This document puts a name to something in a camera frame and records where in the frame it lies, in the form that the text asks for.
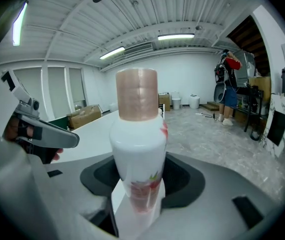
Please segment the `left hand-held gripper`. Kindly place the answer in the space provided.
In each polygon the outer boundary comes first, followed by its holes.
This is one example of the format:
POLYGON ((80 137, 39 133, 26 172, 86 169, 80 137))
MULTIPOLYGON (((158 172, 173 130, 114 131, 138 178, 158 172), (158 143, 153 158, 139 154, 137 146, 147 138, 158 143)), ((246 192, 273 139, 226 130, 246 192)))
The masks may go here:
POLYGON ((39 147, 57 149, 71 149, 79 144, 80 137, 76 133, 39 119, 39 101, 30 96, 13 70, 3 72, 1 80, 7 83, 10 92, 18 100, 15 112, 20 114, 19 119, 33 127, 33 136, 20 136, 21 140, 39 147))

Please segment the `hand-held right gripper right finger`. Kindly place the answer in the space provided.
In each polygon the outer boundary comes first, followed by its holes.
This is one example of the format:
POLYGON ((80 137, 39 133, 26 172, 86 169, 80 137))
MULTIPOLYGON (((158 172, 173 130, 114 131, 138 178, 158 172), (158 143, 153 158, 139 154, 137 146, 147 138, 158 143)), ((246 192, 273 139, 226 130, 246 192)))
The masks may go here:
POLYGON ((142 240, 261 240, 280 207, 234 170, 168 152, 166 196, 142 240))

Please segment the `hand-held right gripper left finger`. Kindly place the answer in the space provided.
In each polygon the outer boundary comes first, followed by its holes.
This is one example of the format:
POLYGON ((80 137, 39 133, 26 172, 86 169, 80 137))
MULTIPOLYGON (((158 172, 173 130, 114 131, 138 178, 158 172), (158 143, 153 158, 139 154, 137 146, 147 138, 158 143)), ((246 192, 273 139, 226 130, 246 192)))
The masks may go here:
POLYGON ((110 198, 93 195, 81 183, 90 164, 43 164, 0 138, 0 215, 20 239, 115 239, 110 198))

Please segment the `person's left hand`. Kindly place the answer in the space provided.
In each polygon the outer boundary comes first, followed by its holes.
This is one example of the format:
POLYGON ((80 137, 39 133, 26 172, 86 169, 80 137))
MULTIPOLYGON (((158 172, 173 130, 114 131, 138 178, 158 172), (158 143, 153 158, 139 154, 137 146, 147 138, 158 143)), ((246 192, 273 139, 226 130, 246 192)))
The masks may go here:
MULTIPOLYGON (((3 138, 5 140, 11 141, 11 142, 14 142, 16 140, 16 138, 18 137, 19 123, 20 123, 19 118, 15 116, 11 116, 11 118, 9 119, 5 127, 4 133, 3 133, 3 138)), ((33 133, 34 133, 33 126, 27 126, 26 128, 27 136, 32 137, 33 133)), ((53 160, 58 161, 60 159, 60 154, 62 152, 63 152, 63 149, 58 149, 53 157, 53 160)))

